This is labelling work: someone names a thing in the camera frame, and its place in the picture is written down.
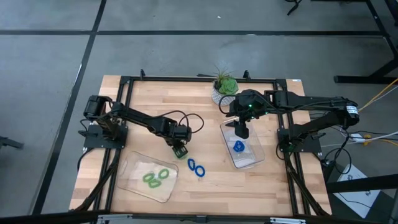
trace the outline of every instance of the green plastic ring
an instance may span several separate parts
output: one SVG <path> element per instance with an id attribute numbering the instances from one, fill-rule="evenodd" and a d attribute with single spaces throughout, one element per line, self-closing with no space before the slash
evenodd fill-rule
<path id="1" fill-rule="evenodd" d="M 168 178 L 169 177 L 169 170 L 168 169 L 162 169 L 160 172 L 159 172 L 159 179 L 166 179 L 166 178 Z"/>
<path id="2" fill-rule="evenodd" d="M 157 179 L 152 179 L 151 181 L 149 181 L 148 185 L 150 188 L 156 188 L 156 187 L 162 185 L 162 183 L 160 181 L 158 181 Z"/>
<path id="3" fill-rule="evenodd" d="M 145 183 L 148 183 L 148 182 L 150 182 L 154 177 L 155 177 L 155 174 L 154 174 L 154 173 L 148 173 L 148 174 L 145 174 L 145 175 L 142 177 L 142 181 L 144 181 Z"/>

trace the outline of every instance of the blue object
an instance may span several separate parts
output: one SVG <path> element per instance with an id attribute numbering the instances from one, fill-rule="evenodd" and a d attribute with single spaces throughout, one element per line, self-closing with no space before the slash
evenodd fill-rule
<path id="1" fill-rule="evenodd" d="M 193 159 L 188 159 L 188 167 L 192 171 L 195 170 L 195 161 Z"/>
<path id="2" fill-rule="evenodd" d="M 202 171 L 203 171 L 202 174 L 199 174 L 199 172 L 198 172 L 198 169 L 199 169 L 199 168 L 202 169 Z M 197 166 L 197 167 L 195 168 L 195 173 L 196 173 L 196 175 L 197 175 L 198 177 L 203 177 L 203 176 L 206 174 L 206 171 L 205 171 L 205 168 L 203 168 L 203 166 Z"/>
<path id="3" fill-rule="evenodd" d="M 235 152 L 243 152 L 244 151 L 244 144 L 243 142 L 237 140 L 234 145 Z"/>

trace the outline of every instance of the gray floor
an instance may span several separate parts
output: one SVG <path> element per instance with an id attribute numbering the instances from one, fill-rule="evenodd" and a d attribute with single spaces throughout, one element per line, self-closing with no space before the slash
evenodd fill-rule
<path id="1" fill-rule="evenodd" d="M 2 1 L 0 29 L 92 28 L 99 0 Z M 384 1 L 374 1 L 389 32 L 397 37 Z M 375 30 L 366 5 L 281 0 L 128 1 L 108 0 L 100 30 Z M 55 133 L 80 66 L 87 36 L 0 36 L 0 135 L 25 143 L 23 151 L 0 151 L 0 217 L 25 215 L 30 208 Z M 258 36 L 97 36 L 81 84 L 44 212 L 67 211 L 83 138 L 79 120 L 102 76 L 194 76 L 228 67 L 240 77 L 299 78 L 305 92 L 344 96 L 364 105 L 383 85 L 336 84 L 333 75 L 369 75 L 392 58 L 383 39 Z M 398 76 L 398 71 L 391 73 Z M 398 91 L 361 113 L 352 130 L 396 131 Z M 326 130 L 322 144 L 343 141 Z M 388 143 L 346 147 L 353 164 L 368 176 L 396 173 L 397 149 Z M 341 165 L 347 164 L 344 156 Z"/>

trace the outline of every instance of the green plant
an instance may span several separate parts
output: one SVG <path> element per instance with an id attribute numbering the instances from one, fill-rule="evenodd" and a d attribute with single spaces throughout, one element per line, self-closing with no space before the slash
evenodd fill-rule
<path id="1" fill-rule="evenodd" d="M 227 72 L 226 69 L 220 71 L 218 68 L 217 71 L 217 78 L 214 83 L 216 90 L 224 95 L 235 94 L 238 91 L 238 83 L 229 75 L 231 72 Z"/>

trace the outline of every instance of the wooden table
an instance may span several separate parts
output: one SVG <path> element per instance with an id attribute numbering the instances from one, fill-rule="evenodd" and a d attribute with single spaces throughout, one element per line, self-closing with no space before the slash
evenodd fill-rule
<path id="1" fill-rule="evenodd" d="M 116 99 L 120 76 L 105 75 L 100 95 Z M 304 95 L 300 80 L 287 80 L 289 91 Z M 272 90 L 271 84 L 239 83 L 239 90 L 254 89 L 260 92 Z M 187 166 L 187 160 L 178 160 L 162 138 L 156 137 L 146 128 L 128 123 L 129 134 L 126 147 L 121 153 L 120 163 L 130 151 L 137 151 L 178 166 L 178 179 L 168 202 L 159 203 L 117 187 L 114 189 L 112 212 L 165 213 L 195 215 L 255 215 L 290 216 L 289 188 L 284 162 L 275 155 L 277 144 L 277 115 L 269 114 L 252 121 L 266 155 L 265 161 L 244 170 L 232 164 L 220 131 L 226 118 L 211 99 L 212 85 L 205 82 L 155 82 L 135 81 L 130 107 L 155 116 L 172 110 L 198 113 L 204 120 L 204 128 L 192 135 L 187 144 L 188 156 L 206 169 L 206 175 L 198 178 Z M 181 115 L 170 114 L 179 120 Z M 293 113 L 295 123 L 310 121 L 308 111 Z M 201 121 L 190 116 L 193 130 Z M 91 151 L 81 162 L 73 191 L 70 208 L 76 208 L 87 197 L 98 182 L 104 150 Z M 306 185 L 324 210 L 331 213 L 330 204 L 322 176 L 320 163 L 313 154 L 301 153 Z M 104 207 L 108 187 L 105 186 L 100 208 Z M 298 208 L 303 213 L 300 191 L 296 187 Z"/>

